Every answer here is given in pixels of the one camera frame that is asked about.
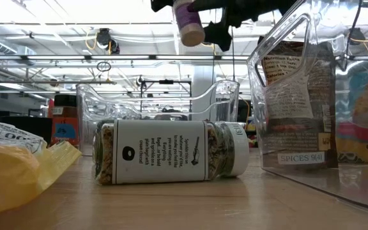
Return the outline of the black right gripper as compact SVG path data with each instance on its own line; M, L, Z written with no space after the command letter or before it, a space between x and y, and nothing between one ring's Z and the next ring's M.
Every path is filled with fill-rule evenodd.
M174 0L150 0L151 9L158 12L165 6L172 6ZM232 37L228 33L229 26L240 27L244 20L257 21L264 13L275 10L285 14L296 0L195 0L192 12L200 12L222 8L220 22L210 22L204 27L204 42L218 45L224 52L231 46Z

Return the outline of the purple label spice jar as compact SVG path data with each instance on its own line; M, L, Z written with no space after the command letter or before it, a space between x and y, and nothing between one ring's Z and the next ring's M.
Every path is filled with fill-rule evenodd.
M205 33L198 12L191 12L188 7L194 0L173 0L172 8L176 17L182 44L195 47L204 42Z

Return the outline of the brown spice pouch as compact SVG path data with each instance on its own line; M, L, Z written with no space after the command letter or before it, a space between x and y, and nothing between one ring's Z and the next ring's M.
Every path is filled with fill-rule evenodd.
M280 42L262 60L266 78L263 166L313 171L337 167L335 58L328 42Z

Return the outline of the orange label spice jar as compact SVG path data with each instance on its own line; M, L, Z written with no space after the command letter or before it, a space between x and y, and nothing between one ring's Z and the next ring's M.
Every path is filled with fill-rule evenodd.
M61 141L68 141L74 147L79 147L77 97L75 95L59 94L54 97L51 144Z

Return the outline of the clear plastic bin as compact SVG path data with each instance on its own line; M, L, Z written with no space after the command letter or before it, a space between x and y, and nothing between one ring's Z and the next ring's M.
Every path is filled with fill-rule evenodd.
M365 42L349 42L354 28L360 28ZM280 42L302 42L304 54L308 45L328 42L335 58L335 83L338 73L346 74L351 64L368 62L368 0L296 0L296 3L259 41L247 64L252 90L254 118L261 167L276 175L307 185L368 208L368 164L344 163L337 167L313 171L264 167L261 135L265 125L265 86L263 58Z
M179 85L154 84L140 98L138 91L114 91L105 83L100 91L92 82L76 87L79 120L79 149L93 155L93 138L97 123L105 119L156 119L172 121L237 120L240 85L220 80L192 96Z

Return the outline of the everything bagel seasoning jar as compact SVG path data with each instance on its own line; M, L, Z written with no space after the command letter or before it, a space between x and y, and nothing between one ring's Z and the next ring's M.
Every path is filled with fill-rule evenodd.
M237 177L249 163L237 123L119 119L103 125L102 146L101 185Z

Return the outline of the green spice jar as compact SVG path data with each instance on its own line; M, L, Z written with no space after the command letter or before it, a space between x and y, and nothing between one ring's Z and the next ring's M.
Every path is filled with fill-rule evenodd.
M95 163L95 177L97 178L102 168L103 146L102 146L102 127L104 124L114 124L113 119L101 120L97 123L93 138L93 161Z

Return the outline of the black desk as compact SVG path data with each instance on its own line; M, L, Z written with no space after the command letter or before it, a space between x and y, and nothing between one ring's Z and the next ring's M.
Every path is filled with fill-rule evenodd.
M9 111L0 111L0 122L13 125L18 129L43 137L44 141L50 145L52 137L51 118L14 116Z

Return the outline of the blue ramen packet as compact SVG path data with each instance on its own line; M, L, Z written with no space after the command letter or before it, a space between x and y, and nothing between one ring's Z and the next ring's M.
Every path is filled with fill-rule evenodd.
M338 161L368 164L368 62L336 75L335 124Z

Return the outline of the yellow ramen packet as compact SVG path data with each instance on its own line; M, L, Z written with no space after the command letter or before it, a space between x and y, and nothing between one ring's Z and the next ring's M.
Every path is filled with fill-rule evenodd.
M80 156L67 141L48 147L43 137L0 123L0 213L38 197Z

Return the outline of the black metal rig frame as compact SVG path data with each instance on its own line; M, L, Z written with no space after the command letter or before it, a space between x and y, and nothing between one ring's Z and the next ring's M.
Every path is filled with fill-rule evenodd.
M188 94L192 96L192 82L190 80L171 80L171 79L162 79L162 80L144 80L142 77L139 78L140 81L140 98L143 98L144 92L152 87L154 84L160 85L173 85L179 84Z

